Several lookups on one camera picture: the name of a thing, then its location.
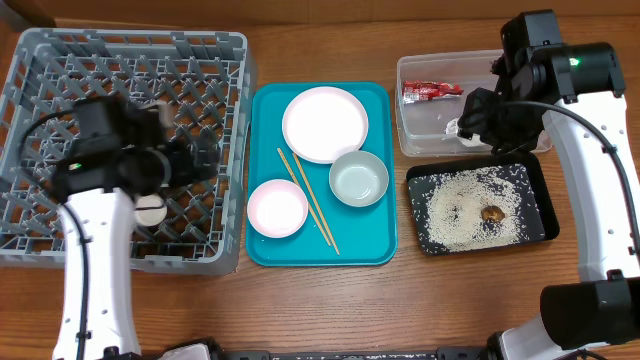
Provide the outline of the white tissue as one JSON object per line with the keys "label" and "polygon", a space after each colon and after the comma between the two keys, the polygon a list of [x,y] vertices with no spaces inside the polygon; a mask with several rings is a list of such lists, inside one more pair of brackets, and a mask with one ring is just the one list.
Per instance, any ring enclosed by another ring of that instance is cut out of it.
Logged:
{"label": "white tissue", "polygon": [[449,135],[455,135],[461,142],[461,144],[465,147],[475,148],[485,146],[485,143],[481,141],[478,134],[472,134],[470,138],[466,138],[460,135],[458,118],[454,118],[447,123],[445,133]]}

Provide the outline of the white cup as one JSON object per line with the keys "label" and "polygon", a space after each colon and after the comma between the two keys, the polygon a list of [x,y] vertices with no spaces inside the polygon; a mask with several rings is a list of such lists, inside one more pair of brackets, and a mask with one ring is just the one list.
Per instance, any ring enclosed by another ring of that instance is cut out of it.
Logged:
{"label": "white cup", "polygon": [[134,216],[138,225],[151,227],[165,220],[167,206],[158,194],[138,197],[135,202]]}

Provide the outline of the dark brown food lump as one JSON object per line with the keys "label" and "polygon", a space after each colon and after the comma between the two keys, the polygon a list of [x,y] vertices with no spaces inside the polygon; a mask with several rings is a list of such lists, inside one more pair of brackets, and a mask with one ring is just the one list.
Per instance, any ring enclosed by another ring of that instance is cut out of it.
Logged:
{"label": "dark brown food lump", "polygon": [[500,207],[489,205],[481,210],[481,217],[485,222],[499,223],[506,215]]}

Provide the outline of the red snack wrapper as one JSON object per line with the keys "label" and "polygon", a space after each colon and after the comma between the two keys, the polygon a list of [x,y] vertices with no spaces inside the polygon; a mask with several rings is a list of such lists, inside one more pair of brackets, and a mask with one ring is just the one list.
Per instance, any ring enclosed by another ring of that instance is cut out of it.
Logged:
{"label": "red snack wrapper", "polygon": [[431,81],[405,81],[402,87],[404,104],[460,97],[464,90],[457,84]]}

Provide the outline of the white rice pile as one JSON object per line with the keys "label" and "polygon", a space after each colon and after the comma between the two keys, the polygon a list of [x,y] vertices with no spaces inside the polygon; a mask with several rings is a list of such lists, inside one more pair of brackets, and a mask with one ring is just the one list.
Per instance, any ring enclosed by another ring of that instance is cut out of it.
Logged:
{"label": "white rice pile", "polygon": [[[423,253],[445,255],[541,241],[546,237],[526,168],[521,164],[417,176],[408,181]],[[481,210],[506,217],[485,222]]]}

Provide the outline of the grey bowl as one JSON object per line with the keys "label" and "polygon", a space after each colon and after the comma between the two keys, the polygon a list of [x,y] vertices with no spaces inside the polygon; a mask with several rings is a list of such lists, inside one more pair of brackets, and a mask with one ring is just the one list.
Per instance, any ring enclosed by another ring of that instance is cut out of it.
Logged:
{"label": "grey bowl", "polygon": [[390,183],[383,161],[366,151],[340,156],[330,167],[329,186],[334,196],[351,207],[367,207],[379,201]]}

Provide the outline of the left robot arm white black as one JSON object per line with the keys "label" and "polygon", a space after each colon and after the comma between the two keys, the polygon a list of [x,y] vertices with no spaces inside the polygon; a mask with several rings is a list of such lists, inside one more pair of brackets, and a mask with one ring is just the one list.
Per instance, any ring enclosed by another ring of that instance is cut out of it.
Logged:
{"label": "left robot arm white black", "polygon": [[140,354],[130,274],[136,198],[209,180],[218,160],[208,142],[147,145],[93,136],[73,143],[53,176],[66,250],[63,318],[53,358]]}

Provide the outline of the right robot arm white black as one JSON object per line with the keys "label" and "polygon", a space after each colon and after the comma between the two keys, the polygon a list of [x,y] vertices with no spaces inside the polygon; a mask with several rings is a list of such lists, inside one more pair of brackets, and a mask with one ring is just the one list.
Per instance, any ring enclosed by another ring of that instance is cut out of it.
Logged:
{"label": "right robot arm white black", "polygon": [[467,98],[458,125],[496,154],[556,148],[579,242],[580,280],[546,287],[540,312],[495,335],[486,356],[569,359],[639,336],[639,179],[626,134],[626,86],[606,43],[509,44],[494,90]]}

